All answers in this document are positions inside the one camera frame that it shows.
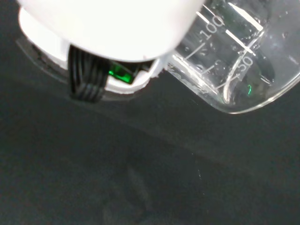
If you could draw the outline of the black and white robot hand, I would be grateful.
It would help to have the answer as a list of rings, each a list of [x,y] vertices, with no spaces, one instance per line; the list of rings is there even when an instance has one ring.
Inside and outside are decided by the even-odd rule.
[[[133,95],[167,68],[203,0],[20,0],[24,36],[67,72],[71,98]]]

